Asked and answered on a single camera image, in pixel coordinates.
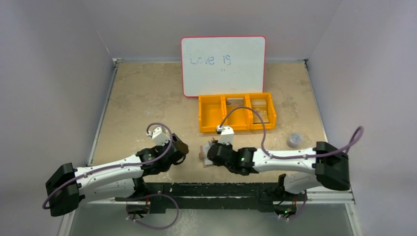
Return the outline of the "pink leather card holder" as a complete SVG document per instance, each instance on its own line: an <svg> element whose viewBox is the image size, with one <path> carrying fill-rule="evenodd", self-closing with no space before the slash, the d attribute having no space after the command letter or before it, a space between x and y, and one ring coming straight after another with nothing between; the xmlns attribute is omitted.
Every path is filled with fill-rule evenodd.
<svg viewBox="0 0 417 236"><path fill-rule="evenodd" d="M216 142L217 140L215 138L212 138L211 140L208 141L207 144L200 146L199 159L202 161L204 168L214 166L214 163L208 159L207 154L211 146L215 144Z"/></svg>

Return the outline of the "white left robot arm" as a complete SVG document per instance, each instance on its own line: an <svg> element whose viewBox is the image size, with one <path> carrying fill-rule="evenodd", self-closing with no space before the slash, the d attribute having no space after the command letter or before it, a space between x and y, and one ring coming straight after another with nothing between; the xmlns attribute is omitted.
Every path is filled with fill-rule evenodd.
<svg viewBox="0 0 417 236"><path fill-rule="evenodd" d="M44 209L52 217L63 216L85 204L107 198L129 198L142 192L143 177L167 172L179 165L189 153L186 143L174 134L163 145L144 148L129 157L111 163L73 167L65 163L46 181L47 199Z"/></svg>

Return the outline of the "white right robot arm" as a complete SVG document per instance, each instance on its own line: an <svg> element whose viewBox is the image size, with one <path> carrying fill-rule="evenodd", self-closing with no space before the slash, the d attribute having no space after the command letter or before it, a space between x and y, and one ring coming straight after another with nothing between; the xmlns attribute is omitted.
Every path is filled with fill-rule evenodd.
<svg viewBox="0 0 417 236"><path fill-rule="evenodd" d="M211 141L201 146L200 159L205 166L223 166L229 172L247 176L270 171L283 171L278 178L278 193L299 194L314 187L335 191L350 189L349 157L327 142L301 150L270 151L278 158L267 156L262 149Z"/></svg>

